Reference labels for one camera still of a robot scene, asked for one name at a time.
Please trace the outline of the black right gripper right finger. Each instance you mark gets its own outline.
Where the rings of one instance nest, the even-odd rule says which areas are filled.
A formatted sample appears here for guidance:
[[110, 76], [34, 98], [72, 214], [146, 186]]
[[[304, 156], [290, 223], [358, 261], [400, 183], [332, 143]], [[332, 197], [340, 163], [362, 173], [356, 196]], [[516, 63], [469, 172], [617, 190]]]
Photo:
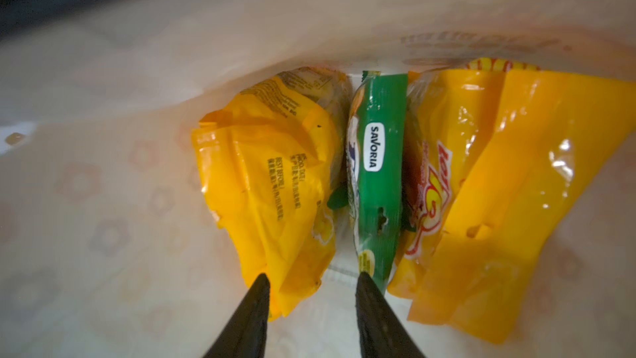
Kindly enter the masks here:
[[359, 275], [355, 306], [363, 358], [425, 358], [368, 273]]

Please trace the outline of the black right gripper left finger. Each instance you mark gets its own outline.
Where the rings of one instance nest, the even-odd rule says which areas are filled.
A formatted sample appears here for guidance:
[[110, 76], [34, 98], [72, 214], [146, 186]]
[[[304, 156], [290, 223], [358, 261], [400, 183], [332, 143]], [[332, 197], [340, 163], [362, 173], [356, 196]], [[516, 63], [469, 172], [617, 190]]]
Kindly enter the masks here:
[[261, 273], [204, 357], [263, 358], [269, 308], [270, 282]]

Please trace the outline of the white printed paper bag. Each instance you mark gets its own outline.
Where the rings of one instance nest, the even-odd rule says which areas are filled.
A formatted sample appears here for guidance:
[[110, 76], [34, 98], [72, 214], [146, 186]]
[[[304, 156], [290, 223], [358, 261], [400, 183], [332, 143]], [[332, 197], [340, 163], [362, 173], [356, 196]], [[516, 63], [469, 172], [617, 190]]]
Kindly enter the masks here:
[[1, 43], [1, 354], [199, 357], [246, 293], [190, 131], [298, 66], [635, 77], [635, 0], [114, 0]]

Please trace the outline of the yellow lemon candy bag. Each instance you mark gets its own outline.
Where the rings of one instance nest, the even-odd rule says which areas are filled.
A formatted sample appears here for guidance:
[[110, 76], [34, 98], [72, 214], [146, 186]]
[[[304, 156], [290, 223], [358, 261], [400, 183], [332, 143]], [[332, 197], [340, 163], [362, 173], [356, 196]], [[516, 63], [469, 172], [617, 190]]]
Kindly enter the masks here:
[[336, 254], [329, 201], [345, 175], [351, 98], [345, 73], [302, 67], [242, 90], [192, 131], [205, 202], [245, 283], [268, 277], [271, 320], [320, 288]]

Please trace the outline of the small green snack box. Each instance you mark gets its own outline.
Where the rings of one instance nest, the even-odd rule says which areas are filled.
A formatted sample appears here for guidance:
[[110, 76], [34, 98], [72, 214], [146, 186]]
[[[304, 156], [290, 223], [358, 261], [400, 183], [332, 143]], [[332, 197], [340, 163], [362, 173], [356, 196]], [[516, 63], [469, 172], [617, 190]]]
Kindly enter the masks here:
[[406, 74], [365, 71], [350, 106], [346, 137], [349, 222], [359, 272], [385, 293], [402, 232]]

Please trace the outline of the yellow snack packet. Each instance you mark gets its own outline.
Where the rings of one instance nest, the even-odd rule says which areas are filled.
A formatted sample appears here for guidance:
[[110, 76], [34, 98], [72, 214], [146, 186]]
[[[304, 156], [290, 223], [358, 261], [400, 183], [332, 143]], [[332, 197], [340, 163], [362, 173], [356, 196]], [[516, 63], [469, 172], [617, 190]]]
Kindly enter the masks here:
[[408, 320], [504, 341], [548, 238], [634, 130], [629, 81], [488, 57], [410, 72], [388, 286]]

